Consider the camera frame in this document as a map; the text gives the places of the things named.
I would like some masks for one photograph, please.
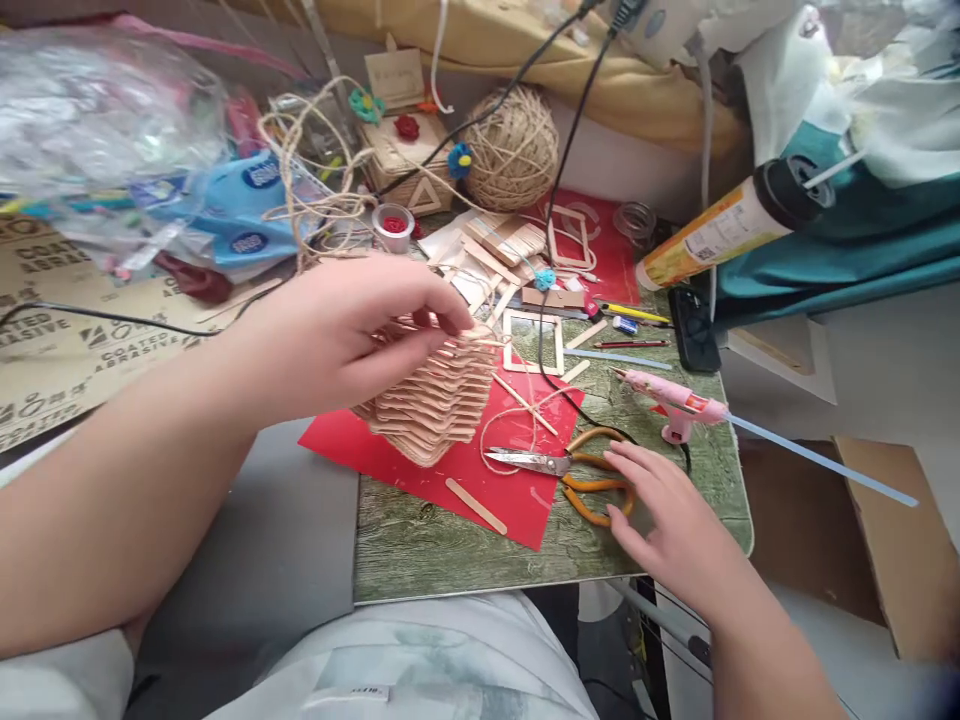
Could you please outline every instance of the blue plastic stick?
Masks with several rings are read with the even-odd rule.
[[[876,490],[881,495],[886,495],[888,498],[892,498],[897,502],[903,503],[907,507],[916,507],[918,505],[917,499],[912,498],[909,495],[905,495],[899,490],[894,490],[889,485],[884,485],[882,482],[878,482],[873,478],[867,477],[863,473],[858,473],[856,470],[851,470],[848,467],[836,463],[833,460],[825,458],[823,455],[819,455],[812,450],[808,450],[802,445],[797,445],[795,442],[787,440],[786,438],[780,437],[776,433],[772,433],[769,430],[764,430],[759,425],[754,425],[752,422],[747,422],[741,418],[738,418],[736,415],[727,414],[727,419],[730,420],[734,425],[739,425],[744,430],[749,430],[754,435],[759,435],[762,438],[766,438],[771,442],[775,442],[780,447],[785,447],[791,452],[795,452],[801,457],[805,457],[807,460],[812,460],[817,463],[817,465],[823,465],[823,467],[828,470],[833,470],[836,473],[840,473],[844,477],[848,477],[854,482],[860,483],[864,487],[868,487],[871,490]]]
[[[673,370],[673,365],[658,363],[656,360],[644,360],[643,358],[634,358],[629,355],[613,355],[611,353],[597,353],[592,350],[564,350],[564,355],[574,355],[576,357],[595,357],[600,360],[616,360],[617,362],[632,362],[634,365],[646,365],[660,370]]]

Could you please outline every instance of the teal fabric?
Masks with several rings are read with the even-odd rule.
[[[804,122],[786,155],[821,168],[838,137]],[[960,280],[960,174],[891,189],[857,163],[832,179],[836,205],[815,223],[722,264],[721,328],[819,313]]]

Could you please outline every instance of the hand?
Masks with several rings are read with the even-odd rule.
[[[429,312],[441,329],[430,327]],[[429,329],[376,350],[371,334],[407,314]],[[426,265],[380,255],[304,273],[201,350],[216,355],[223,384],[259,430],[369,400],[472,326],[457,291]]]
[[[629,443],[610,443],[604,457],[633,484],[656,524],[643,538],[609,505],[617,542],[711,626],[736,613],[744,590],[762,581],[690,478],[659,453]]]

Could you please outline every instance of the scissor blade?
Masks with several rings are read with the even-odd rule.
[[[570,469],[570,460],[565,457],[553,457],[551,455],[536,455],[523,452],[521,450],[508,450],[507,448],[490,448],[492,452],[484,453],[491,460],[497,460],[507,465],[523,468],[524,470],[533,470],[547,475],[556,475],[562,477]]]

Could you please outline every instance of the blue flower decoration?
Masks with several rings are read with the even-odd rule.
[[[469,175],[471,163],[473,154],[466,143],[457,143],[447,155],[447,167],[450,168],[450,177],[454,180],[463,180]]]
[[[383,100],[364,92],[360,88],[354,88],[353,92],[350,93],[350,109],[358,118],[374,125],[380,124],[380,119],[387,110]]]

